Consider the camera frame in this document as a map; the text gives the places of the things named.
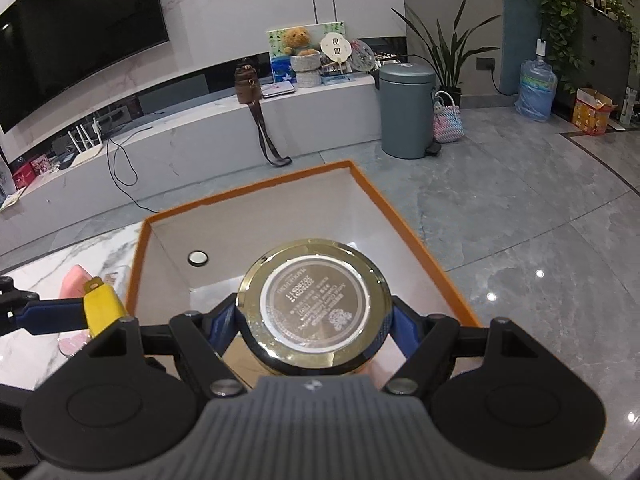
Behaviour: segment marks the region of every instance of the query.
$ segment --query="power cord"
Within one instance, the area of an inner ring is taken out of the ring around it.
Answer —
[[[498,90],[498,87],[495,85],[494,72],[495,72],[495,68],[491,70],[491,82],[494,84],[495,91],[498,92],[498,94],[504,95],[506,97],[513,97],[514,95],[518,95],[517,92],[515,94],[504,94],[500,92],[500,90]]]
[[[131,134],[124,142],[123,144],[125,144],[127,142],[127,140],[129,140],[131,137],[133,137],[136,133],[135,132],[133,134]],[[109,142],[112,142],[113,144],[115,144],[117,146],[115,152],[113,152],[113,171],[111,171],[111,163],[109,161]],[[115,186],[121,191],[123,192],[125,195],[127,195],[131,201],[137,205],[140,209],[144,209],[146,211],[149,211],[150,213],[157,213],[157,211],[154,211],[153,209],[149,209],[148,207],[145,207],[143,205],[140,205],[138,202],[136,202],[136,199],[133,198],[129,193],[127,193],[127,191],[125,191],[124,189],[122,189],[119,185],[118,182],[121,183],[123,186],[126,187],[133,187],[138,183],[138,173],[136,172],[135,168],[133,167],[133,164],[131,163],[131,160],[129,158],[129,155],[127,154],[127,150],[124,149],[124,146],[122,144],[117,143],[115,140],[111,139],[111,137],[107,137],[107,141],[104,143],[104,146],[107,150],[107,167],[109,168],[109,175],[111,177],[111,179],[113,180],[113,183],[115,184]],[[133,181],[132,184],[127,184],[126,182],[124,182],[123,180],[119,179],[118,175],[116,174],[116,157],[118,156],[118,151],[122,150],[122,152],[124,153],[124,156],[127,158],[127,162],[129,163],[129,167],[131,168],[131,171],[133,171],[133,174],[136,176],[135,180]]]

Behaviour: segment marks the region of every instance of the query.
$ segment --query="pink object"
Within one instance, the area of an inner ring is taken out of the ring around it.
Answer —
[[[442,96],[449,99],[450,105],[445,103]],[[453,142],[465,135],[460,116],[460,107],[444,90],[436,92],[433,100],[433,138],[443,144]]]
[[[88,330],[64,332],[58,335],[58,350],[64,357],[73,357],[91,340]]]
[[[41,175],[51,169],[51,163],[49,162],[47,155],[41,155],[37,158],[34,158],[30,162],[30,164],[36,175]]]
[[[84,298],[84,284],[92,279],[84,268],[74,265],[62,280],[60,287],[60,300],[68,298]]]

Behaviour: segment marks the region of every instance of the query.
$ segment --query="wall outlet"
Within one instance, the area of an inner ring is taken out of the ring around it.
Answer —
[[[495,70],[495,58],[476,57],[476,70]]]

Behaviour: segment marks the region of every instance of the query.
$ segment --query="teddy bear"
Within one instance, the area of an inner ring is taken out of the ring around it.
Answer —
[[[301,50],[298,55],[299,56],[312,56],[313,54],[318,54],[318,51],[314,48],[308,48],[306,50]]]
[[[311,36],[305,27],[289,28],[282,38],[282,43],[285,46],[284,53],[286,56],[291,56],[303,47],[308,46],[309,41],[311,41]]]

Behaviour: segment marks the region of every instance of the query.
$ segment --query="cardboard box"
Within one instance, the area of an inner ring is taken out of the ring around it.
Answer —
[[[591,88],[580,88],[575,95],[571,122],[588,135],[603,135],[609,114],[615,109],[616,105],[606,95]]]
[[[462,325],[478,318],[364,174],[344,160],[277,176],[147,218],[131,269],[127,310],[142,325],[164,324],[187,310],[208,312],[237,292],[244,274],[267,251],[302,238],[328,238],[370,258],[391,293],[420,314],[443,313]],[[204,266],[188,254],[209,255]],[[237,336],[223,356],[249,386],[267,375]],[[158,360],[175,373],[171,359]],[[389,337],[361,373],[382,386],[404,363]]]

